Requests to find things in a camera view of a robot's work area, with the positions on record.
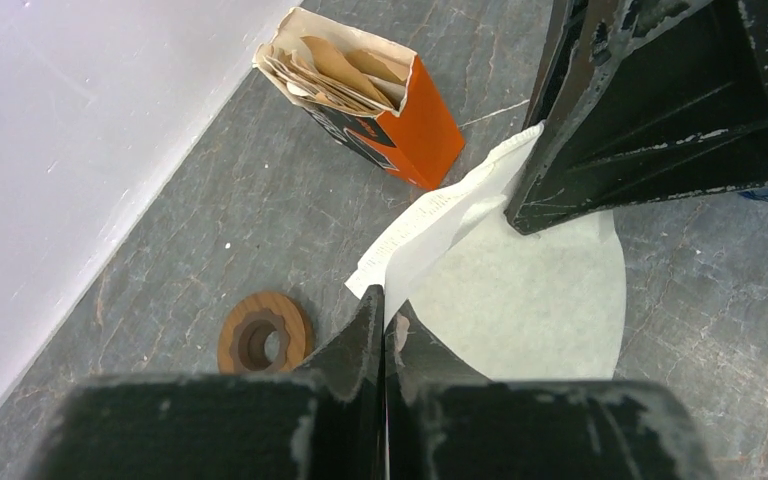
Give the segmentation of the orange filter box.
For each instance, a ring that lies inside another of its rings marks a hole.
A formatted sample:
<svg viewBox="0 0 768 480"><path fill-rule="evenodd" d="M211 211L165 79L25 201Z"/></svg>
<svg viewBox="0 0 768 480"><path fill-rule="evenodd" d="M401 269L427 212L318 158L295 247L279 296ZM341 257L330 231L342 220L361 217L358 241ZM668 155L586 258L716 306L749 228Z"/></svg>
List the orange filter box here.
<svg viewBox="0 0 768 480"><path fill-rule="evenodd" d="M400 111L383 112L375 117L356 116L290 99L277 81L255 66L255 58L262 46L268 44L303 51L305 47L300 38L305 35L325 38L344 52L368 48L399 62L408 62L411 73ZM437 188L465 145L418 53L386 38L294 7L282 19L270 41L258 47L253 65L290 103L303 109L339 144L419 188Z"/></svg>

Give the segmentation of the brown paper filters stack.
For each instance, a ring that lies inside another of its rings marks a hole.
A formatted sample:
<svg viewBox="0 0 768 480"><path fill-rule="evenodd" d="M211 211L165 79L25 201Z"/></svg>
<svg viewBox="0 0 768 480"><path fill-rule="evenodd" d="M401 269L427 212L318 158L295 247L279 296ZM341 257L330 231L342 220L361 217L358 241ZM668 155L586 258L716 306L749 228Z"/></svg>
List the brown paper filters stack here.
<svg viewBox="0 0 768 480"><path fill-rule="evenodd" d="M408 62L368 48L344 52L317 36L305 35L300 41L303 51L268 44L255 58L255 66L290 99L356 116L400 111L411 73Z"/></svg>

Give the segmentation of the white paper coffee filter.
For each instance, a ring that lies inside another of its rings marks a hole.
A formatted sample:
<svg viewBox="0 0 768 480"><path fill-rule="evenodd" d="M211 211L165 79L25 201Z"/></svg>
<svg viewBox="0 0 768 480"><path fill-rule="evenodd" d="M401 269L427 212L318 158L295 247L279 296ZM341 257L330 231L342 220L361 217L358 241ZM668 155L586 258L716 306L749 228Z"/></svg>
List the white paper coffee filter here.
<svg viewBox="0 0 768 480"><path fill-rule="evenodd" d="M397 343L419 320L480 373L501 380L609 379L626 313L614 217L589 214L529 235L504 211L535 160L542 125L494 147L459 182L421 195L372 243L347 280L379 285Z"/></svg>

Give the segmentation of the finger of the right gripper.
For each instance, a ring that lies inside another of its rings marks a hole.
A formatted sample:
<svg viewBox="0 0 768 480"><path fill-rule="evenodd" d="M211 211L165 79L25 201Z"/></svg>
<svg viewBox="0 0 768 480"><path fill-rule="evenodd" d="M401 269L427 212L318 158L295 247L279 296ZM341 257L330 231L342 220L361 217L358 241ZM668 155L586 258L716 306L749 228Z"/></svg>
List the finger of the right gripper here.
<svg viewBox="0 0 768 480"><path fill-rule="evenodd" d="M621 206L768 188L768 1L557 1L506 207L528 235Z"/></svg>

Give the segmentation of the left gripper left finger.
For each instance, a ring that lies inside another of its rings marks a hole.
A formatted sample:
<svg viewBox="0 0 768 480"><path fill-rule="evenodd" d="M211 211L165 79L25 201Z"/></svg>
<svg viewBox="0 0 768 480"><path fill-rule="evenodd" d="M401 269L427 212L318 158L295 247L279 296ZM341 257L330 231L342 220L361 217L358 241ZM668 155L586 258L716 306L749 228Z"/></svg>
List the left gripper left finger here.
<svg viewBox="0 0 768 480"><path fill-rule="evenodd" d="M384 292L369 286L352 319L301 369L294 479L384 477Z"/></svg>

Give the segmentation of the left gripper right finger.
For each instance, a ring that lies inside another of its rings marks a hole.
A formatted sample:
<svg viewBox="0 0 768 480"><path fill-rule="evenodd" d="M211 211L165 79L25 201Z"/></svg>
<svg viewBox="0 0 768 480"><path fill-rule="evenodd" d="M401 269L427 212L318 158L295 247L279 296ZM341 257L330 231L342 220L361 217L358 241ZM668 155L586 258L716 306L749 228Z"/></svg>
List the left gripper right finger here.
<svg viewBox="0 0 768 480"><path fill-rule="evenodd" d="M435 453L447 440L439 395L483 386L488 377L455 354L405 302L385 328L387 475L438 479Z"/></svg>

